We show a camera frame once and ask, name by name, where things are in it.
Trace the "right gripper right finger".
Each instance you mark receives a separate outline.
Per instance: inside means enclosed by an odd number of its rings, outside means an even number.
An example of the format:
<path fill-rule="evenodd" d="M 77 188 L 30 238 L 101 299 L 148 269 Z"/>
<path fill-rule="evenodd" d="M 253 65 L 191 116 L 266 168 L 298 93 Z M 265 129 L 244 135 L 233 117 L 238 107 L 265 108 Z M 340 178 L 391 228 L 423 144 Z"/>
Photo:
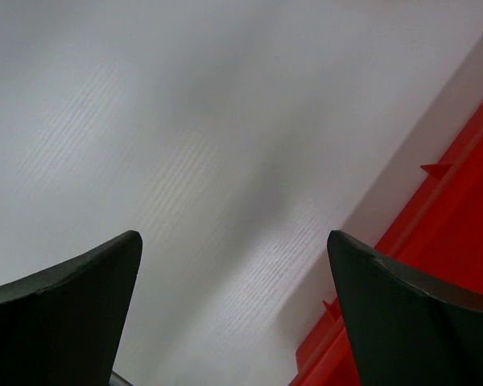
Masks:
<path fill-rule="evenodd" d="M 327 252 L 363 385 L 483 385 L 483 294 L 335 230 Z"/>

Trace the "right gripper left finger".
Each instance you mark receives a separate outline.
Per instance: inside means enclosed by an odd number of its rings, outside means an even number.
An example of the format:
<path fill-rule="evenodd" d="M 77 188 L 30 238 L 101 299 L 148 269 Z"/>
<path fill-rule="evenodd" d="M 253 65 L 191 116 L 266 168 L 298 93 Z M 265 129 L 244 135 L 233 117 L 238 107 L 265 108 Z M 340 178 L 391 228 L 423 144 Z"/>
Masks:
<path fill-rule="evenodd" d="M 0 385 L 107 385 L 141 258 L 129 230 L 0 285 Z"/>

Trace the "red plastic tray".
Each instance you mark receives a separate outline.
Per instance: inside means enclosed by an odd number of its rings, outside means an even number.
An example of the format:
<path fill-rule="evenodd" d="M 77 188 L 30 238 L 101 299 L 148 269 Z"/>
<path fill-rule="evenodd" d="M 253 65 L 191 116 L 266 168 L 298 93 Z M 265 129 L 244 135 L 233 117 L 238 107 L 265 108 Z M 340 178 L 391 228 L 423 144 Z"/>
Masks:
<path fill-rule="evenodd" d="M 483 102 L 379 242 L 383 255 L 483 294 Z M 299 345 L 295 385 L 363 385 L 338 298 Z"/>

